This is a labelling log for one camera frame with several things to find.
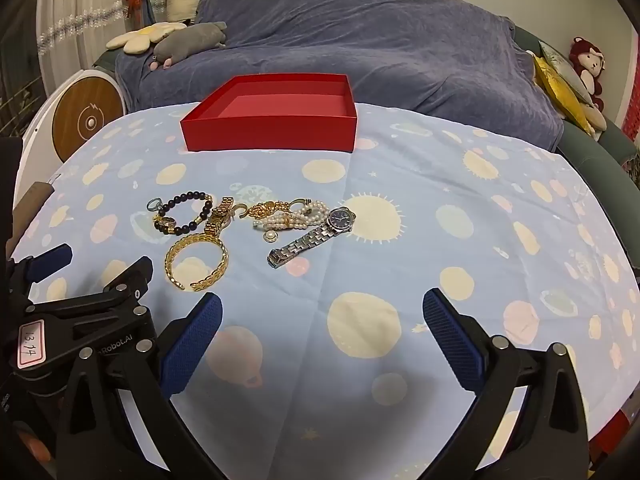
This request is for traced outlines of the gold hoop earring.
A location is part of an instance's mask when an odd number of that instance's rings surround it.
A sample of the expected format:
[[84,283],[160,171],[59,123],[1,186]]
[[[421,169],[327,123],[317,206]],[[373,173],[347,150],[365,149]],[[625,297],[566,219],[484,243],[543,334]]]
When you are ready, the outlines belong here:
[[250,209],[247,204],[238,203],[235,204],[231,209],[231,214],[233,217],[238,217],[239,219],[243,219],[248,215],[248,210]]
[[296,205],[306,207],[309,206],[311,202],[312,200],[310,198],[296,198],[296,200],[292,200],[292,202],[289,202],[288,206],[290,207],[290,209]]

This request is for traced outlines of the purple blue bed blanket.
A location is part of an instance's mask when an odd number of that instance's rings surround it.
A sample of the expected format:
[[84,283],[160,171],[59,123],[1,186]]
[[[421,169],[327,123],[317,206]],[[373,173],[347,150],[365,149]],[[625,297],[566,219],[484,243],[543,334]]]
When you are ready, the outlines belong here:
[[247,74],[327,73],[359,103],[402,108],[553,150],[564,126],[534,81],[514,24],[463,0],[200,0],[201,23],[227,44],[150,70],[120,54],[115,75],[133,112],[204,100]]

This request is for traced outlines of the yellow pillow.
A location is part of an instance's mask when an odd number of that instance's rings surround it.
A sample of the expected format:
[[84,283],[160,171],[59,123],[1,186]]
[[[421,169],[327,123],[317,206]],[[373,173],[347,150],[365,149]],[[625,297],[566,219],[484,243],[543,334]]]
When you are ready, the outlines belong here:
[[588,122],[573,89],[543,58],[534,55],[533,52],[529,55],[535,66],[536,83],[544,90],[554,108],[585,134],[594,136],[596,130]]

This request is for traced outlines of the grey pillow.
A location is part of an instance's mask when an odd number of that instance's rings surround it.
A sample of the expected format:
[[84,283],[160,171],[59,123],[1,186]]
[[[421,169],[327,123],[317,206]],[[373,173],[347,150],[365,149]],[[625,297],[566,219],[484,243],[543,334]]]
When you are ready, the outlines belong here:
[[575,72],[574,67],[566,58],[554,47],[549,46],[545,42],[539,40],[542,55],[547,63],[565,80],[572,88],[578,99],[588,105],[593,105],[592,99],[584,82]]

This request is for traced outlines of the red cardboard tray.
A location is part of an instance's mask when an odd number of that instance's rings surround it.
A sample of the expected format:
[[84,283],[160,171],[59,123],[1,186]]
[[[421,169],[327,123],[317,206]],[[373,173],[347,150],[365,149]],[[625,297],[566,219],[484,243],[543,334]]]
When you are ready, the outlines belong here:
[[356,144],[357,111],[343,74],[241,75],[181,119],[190,152],[334,151]]

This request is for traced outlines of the white round wooden device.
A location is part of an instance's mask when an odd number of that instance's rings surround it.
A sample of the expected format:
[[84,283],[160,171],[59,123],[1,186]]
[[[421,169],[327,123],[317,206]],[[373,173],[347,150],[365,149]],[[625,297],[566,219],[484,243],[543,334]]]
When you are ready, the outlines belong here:
[[14,200],[49,182],[64,162],[110,122],[126,114],[116,79],[99,67],[78,70],[40,107],[23,136]]

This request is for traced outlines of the grey plush toy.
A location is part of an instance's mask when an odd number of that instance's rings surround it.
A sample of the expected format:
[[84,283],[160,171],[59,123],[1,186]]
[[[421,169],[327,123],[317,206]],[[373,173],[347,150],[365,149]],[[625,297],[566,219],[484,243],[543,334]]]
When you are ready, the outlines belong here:
[[160,41],[153,51],[150,70],[169,68],[191,55],[224,48],[227,41],[225,22],[198,23],[172,32]]

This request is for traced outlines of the white paper label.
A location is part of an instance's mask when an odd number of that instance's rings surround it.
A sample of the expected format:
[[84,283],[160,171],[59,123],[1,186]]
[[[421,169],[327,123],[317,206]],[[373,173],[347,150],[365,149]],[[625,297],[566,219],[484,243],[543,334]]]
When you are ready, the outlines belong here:
[[44,321],[23,324],[18,329],[16,365],[19,370],[42,364],[46,356]]

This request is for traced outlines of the blue planet print cloth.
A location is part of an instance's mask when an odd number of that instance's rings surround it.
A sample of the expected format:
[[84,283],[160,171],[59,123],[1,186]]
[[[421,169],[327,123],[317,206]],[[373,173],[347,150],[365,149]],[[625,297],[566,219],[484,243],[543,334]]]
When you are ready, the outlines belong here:
[[422,316],[439,288],[518,347],[566,345],[598,432],[639,380],[639,291],[610,222],[560,155],[408,110],[361,104],[350,153],[191,153],[187,105],[103,128],[53,176],[17,257],[73,261],[32,300],[98,292],[137,258],[163,328],[198,301],[171,285],[150,200],[188,191],[253,205],[310,198],[356,214],[281,269],[250,220],[222,238],[224,319],[174,404],[233,479],[413,479],[472,402]]

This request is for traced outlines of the white lace curtain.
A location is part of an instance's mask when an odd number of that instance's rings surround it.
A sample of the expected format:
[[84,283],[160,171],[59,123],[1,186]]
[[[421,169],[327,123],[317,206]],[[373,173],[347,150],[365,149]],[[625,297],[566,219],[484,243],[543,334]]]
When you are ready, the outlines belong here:
[[36,40],[44,91],[93,66],[107,41],[144,24],[128,0],[37,0]]

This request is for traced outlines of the cream flower plush cushion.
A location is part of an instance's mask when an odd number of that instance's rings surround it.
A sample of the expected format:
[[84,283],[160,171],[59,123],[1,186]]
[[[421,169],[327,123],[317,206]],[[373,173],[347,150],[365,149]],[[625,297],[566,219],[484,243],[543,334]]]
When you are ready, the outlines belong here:
[[186,28],[180,22],[160,22],[143,28],[125,32],[111,39],[105,46],[106,50],[122,49],[126,54],[138,55],[146,52],[152,44],[158,44],[167,36]]

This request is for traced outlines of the red monkey plush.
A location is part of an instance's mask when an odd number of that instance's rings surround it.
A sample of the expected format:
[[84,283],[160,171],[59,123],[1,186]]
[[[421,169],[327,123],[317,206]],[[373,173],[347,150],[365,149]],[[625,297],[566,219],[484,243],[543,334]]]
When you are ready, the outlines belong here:
[[592,42],[575,37],[570,47],[570,62],[585,85],[592,105],[603,112],[604,102],[601,99],[602,86],[599,78],[605,70],[604,54]]

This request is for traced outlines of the gold chain bangle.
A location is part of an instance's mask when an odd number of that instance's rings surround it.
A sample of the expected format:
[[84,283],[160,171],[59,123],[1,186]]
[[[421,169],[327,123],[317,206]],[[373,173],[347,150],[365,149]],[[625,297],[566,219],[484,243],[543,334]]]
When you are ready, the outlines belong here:
[[167,281],[183,292],[202,292],[224,276],[229,259],[228,249],[218,237],[191,234],[168,249],[164,271]]

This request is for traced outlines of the silver wristwatch blue dial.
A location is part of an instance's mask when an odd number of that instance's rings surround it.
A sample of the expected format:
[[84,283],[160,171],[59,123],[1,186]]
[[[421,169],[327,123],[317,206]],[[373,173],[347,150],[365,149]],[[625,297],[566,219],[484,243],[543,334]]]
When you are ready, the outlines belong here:
[[279,269],[303,252],[316,248],[337,235],[350,232],[355,220],[356,214],[348,207],[334,208],[329,211],[326,220],[320,226],[290,244],[273,249],[267,257],[267,262],[273,269]]

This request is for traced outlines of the green sofa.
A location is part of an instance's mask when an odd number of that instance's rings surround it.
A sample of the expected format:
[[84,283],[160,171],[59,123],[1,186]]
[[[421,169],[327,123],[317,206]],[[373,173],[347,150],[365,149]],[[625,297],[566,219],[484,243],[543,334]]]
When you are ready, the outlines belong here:
[[550,100],[531,81],[516,100],[511,125],[503,132],[562,155],[588,185],[623,246],[634,274],[639,273],[639,189],[624,165],[635,162],[634,146],[612,122],[595,141],[552,110]]

